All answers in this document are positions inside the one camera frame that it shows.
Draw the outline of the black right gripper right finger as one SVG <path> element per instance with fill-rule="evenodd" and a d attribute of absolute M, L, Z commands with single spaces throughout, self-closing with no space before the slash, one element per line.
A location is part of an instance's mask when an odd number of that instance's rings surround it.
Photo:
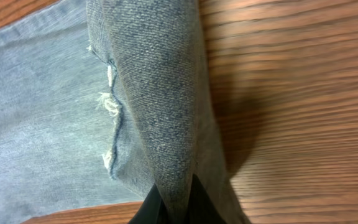
<path fill-rule="evenodd" d="M 199 178 L 193 174 L 188 202 L 189 224 L 226 224 L 214 207 Z"/>

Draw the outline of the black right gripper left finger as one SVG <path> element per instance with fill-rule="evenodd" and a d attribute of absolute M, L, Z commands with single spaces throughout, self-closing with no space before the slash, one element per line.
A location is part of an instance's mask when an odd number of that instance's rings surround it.
<path fill-rule="evenodd" d="M 137 213 L 129 221 L 129 224 L 166 224 L 167 211 L 160 196 L 157 186 L 154 184 L 143 201 Z"/>

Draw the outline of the blue denim jeans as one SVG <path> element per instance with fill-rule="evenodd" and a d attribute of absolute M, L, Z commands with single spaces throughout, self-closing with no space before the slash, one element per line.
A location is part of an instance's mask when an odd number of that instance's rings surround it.
<path fill-rule="evenodd" d="M 195 174 L 247 223 L 226 170 L 197 1 L 60 1 L 0 30 L 0 223 L 144 201 L 188 223 Z"/>

